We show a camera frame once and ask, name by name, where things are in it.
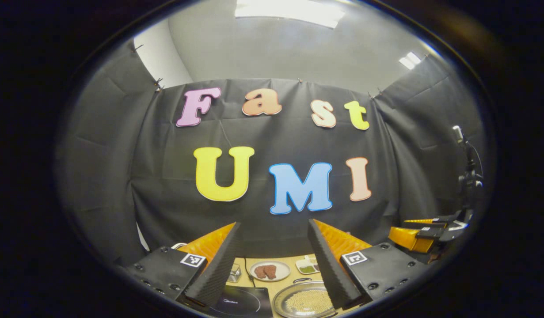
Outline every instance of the ceiling light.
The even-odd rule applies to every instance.
[[[414,64],[421,63],[421,60],[419,59],[419,57],[413,54],[413,52],[407,53],[407,58],[409,58],[409,60],[412,61]]]
[[[408,60],[407,58],[400,58],[399,59],[399,62],[401,64],[403,64],[405,67],[409,68],[410,70],[413,70],[413,68],[415,67],[415,64],[413,64],[412,61]]]
[[[288,18],[336,28],[344,12],[309,0],[238,0],[236,18]]]

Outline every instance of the yellow letter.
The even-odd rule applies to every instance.
[[[315,125],[332,128],[337,124],[337,119],[332,113],[333,106],[329,102],[316,99],[311,102],[311,109],[313,111],[311,119],[313,119]]]
[[[368,121],[362,120],[362,114],[366,113],[366,108],[360,106],[357,101],[345,103],[344,107],[350,113],[350,121],[357,129],[366,130],[370,127]]]
[[[248,189],[248,161],[254,154],[251,147],[232,147],[229,155],[235,158],[235,181],[230,187],[217,185],[215,173],[217,158],[221,157],[221,149],[213,147],[197,148],[193,156],[197,158],[195,185],[201,195],[213,201],[235,201]]]
[[[256,89],[246,94],[246,99],[248,100],[242,105],[242,113],[247,116],[257,116],[262,113],[274,115],[282,110],[282,106],[278,103],[278,93],[273,89]]]

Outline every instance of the metal tray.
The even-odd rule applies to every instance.
[[[329,314],[336,313],[333,307],[322,312],[313,312],[313,311],[298,312],[296,310],[288,309],[286,305],[286,301],[294,294],[298,292],[304,292],[306,290],[324,290],[325,292],[327,291],[327,289],[325,288],[325,285],[323,284],[321,280],[314,280],[310,282],[292,284],[292,286],[289,286],[287,288],[280,290],[280,292],[278,292],[276,296],[274,296],[274,301],[272,302],[272,306],[274,307],[274,310],[281,316],[284,316],[287,318],[319,318],[319,317],[327,316]]]

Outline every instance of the black foam gripper pad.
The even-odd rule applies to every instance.
[[[321,269],[323,283],[334,308],[350,308],[363,301],[363,295],[339,265],[313,219],[308,223],[308,239]]]
[[[193,284],[185,291],[185,296],[205,308],[214,306],[225,288],[235,257],[240,247],[240,237],[236,223],[223,244],[217,251],[213,261],[199,275]]]

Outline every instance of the plate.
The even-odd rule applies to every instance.
[[[318,318],[327,316],[327,314],[334,314],[336,311],[333,306],[330,308],[318,308],[314,310],[313,308],[302,308],[302,310],[297,310],[288,306],[288,300],[299,292],[309,292],[309,291],[320,291],[327,292],[325,285],[320,280],[314,280],[311,282],[304,282],[293,284],[287,288],[280,290],[274,297],[272,306],[276,313],[287,318]]]
[[[317,260],[316,258],[309,258],[309,256],[305,256],[305,259],[296,261],[296,268],[303,275],[319,273],[320,270],[317,270],[313,265],[317,265]],[[313,272],[304,273],[301,271],[302,267],[308,267],[308,266],[311,266],[313,268]]]
[[[266,276],[264,278],[258,278],[258,276],[256,276],[256,273],[254,272],[256,267],[266,266],[266,265],[275,265],[276,266],[276,278],[274,278],[273,280],[270,280],[268,278],[268,276]],[[278,280],[283,280],[284,278],[286,278],[290,274],[290,272],[291,272],[291,270],[289,269],[288,264],[286,264],[284,262],[280,262],[280,261],[260,261],[260,262],[257,262],[256,264],[250,266],[250,275],[252,275],[254,277],[254,279],[262,280],[263,282],[277,282]]]

